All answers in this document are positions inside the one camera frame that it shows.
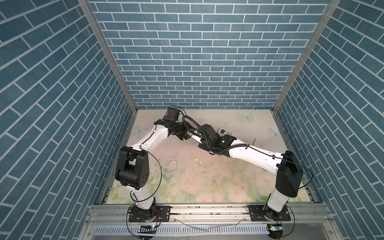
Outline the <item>white remote with display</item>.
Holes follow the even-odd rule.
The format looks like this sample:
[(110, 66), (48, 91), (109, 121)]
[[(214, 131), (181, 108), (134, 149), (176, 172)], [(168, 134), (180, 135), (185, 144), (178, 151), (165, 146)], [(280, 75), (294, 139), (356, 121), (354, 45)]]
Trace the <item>white remote with display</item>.
[(223, 128), (220, 128), (218, 130), (218, 134), (220, 136), (224, 136), (224, 135), (229, 135), (229, 136), (233, 136), (233, 133), (231, 133), (230, 131), (226, 130), (226, 129), (223, 129)]

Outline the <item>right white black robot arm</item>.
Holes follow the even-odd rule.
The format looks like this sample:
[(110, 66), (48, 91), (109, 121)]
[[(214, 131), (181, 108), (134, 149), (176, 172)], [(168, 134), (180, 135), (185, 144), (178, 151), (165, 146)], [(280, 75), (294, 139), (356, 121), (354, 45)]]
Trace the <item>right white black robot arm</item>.
[(194, 130), (193, 135), (199, 139), (199, 147), (212, 154), (246, 161), (276, 176), (275, 187), (264, 207), (265, 214), (277, 215), (289, 199), (297, 197), (304, 171), (293, 152), (281, 154), (263, 150), (226, 134), (224, 130), (218, 133), (207, 124)]

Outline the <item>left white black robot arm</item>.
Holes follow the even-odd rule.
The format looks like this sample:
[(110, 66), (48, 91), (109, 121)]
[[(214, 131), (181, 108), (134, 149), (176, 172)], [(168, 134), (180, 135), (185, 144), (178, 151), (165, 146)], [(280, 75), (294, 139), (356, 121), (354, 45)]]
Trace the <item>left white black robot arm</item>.
[(150, 157), (153, 151), (170, 135), (180, 140), (188, 139), (187, 127), (179, 121), (185, 111), (179, 106), (168, 107), (162, 119), (154, 122), (153, 128), (137, 143), (123, 146), (118, 154), (115, 179), (129, 191), (135, 207), (148, 211), (156, 206), (155, 194), (150, 193), (147, 181), (150, 177)]

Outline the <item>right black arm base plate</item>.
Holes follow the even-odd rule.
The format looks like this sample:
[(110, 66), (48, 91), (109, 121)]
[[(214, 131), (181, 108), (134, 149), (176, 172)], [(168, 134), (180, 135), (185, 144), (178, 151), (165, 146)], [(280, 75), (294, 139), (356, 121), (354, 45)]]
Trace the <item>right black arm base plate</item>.
[(283, 206), (280, 212), (276, 212), (265, 205), (249, 205), (250, 218), (252, 222), (289, 222), (291, 216), (287, 206)]

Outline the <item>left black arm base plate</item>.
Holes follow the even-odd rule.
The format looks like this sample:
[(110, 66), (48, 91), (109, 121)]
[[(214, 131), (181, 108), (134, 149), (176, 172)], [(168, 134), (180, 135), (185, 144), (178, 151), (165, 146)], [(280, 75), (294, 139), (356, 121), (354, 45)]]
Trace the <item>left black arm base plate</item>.
[(143, 210), (137, 206), (131, 206), (128, 213), (128, 222), (144, 223), (152, 222), (156, 217), (160, 217), (161, 222), (169, 222), (171, 215), (171, 206), (156, 206), (149, 210)]

